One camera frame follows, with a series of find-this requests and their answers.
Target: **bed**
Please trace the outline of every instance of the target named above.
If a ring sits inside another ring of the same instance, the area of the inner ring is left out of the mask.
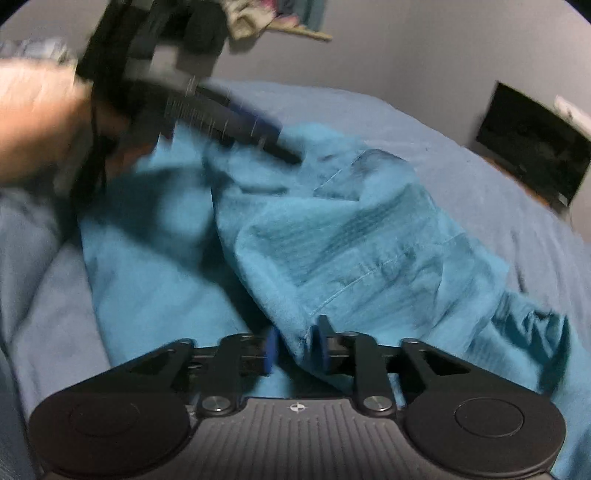
[[[215,84],[284,125],[326,124],[407,160],[435,202],[509,264],[508,287],[568,315],[591,351],[590,246],[486,161],[369,96],[271,83]],[[22,426],[33,408],[110,366],[79,235],[68,208],[46,192],[38,180],[4,189],[0,197],[0,478],[35,475]]]

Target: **metal screw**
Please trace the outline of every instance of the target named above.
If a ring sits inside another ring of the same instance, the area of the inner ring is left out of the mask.
[[[371,411],[385,411],[392,408],[392,405],[392,400],[381,395],[373,395],[363,401],[363,406]]]
[[[207,411],[224,411],[230,407],[230,401],[226,397],[213,395],[203,400],[201,406]]]

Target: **hand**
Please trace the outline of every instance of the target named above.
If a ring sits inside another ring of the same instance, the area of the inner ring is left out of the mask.
[[[18,75],[13,72],[12,83],[6,87],[7,71],[15,68]],[[0,83],[4,83],[0,92],[0,183],[17,181],[64,161],[77,133],[90,126],[90,85],[74,81],[71,67],[22,60],[0,63]],[[112,138],[129,127],[126,118],[106,105],[98,105],[97,123],[99,133]],[[122,173],[154,147],[118,152],[107,160],[108,177]]]

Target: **blue blanket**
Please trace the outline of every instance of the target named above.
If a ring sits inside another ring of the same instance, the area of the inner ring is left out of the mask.
[[[505,263],[433,203],[404,160],[318,125],[284,141],[304,153],[301,167],[177,129],[171,148],[83,219],[112,363],[270,321],[301,365],[325,313],[337,330],[390,345],[421,338],[550,395],[568,428],[554,474],[590,478],[591,359],[569,321],[506,291]],[[329,388],[283,362],[251,393]]]

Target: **gray wall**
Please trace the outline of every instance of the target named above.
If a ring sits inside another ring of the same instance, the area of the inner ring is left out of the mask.
[[[459,144],[500,80],[591,112],[591,25],[564,0],[420,0],[387,99]]]
[[[402,45],[412,0],[328,0],[324,30],[331,43],[265,33],[248,53],[226,45],[213,75],[327,86],[384,98],[392,88],[392,59]],[[59,35],[76,48],[98,22],[106,0],[31,0],[0,31],[0,38]]]

